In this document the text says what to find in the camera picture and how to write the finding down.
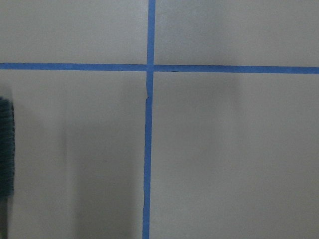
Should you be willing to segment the beige hand brush black bristles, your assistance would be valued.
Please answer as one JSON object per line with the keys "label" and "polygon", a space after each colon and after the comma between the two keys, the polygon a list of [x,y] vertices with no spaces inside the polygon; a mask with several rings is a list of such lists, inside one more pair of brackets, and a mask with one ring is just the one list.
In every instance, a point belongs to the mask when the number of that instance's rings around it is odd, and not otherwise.
{"label": "beige hand brush black bristles", "polygon": [[15,123],[12,101],[0,98],[0,199],[14,192]]}

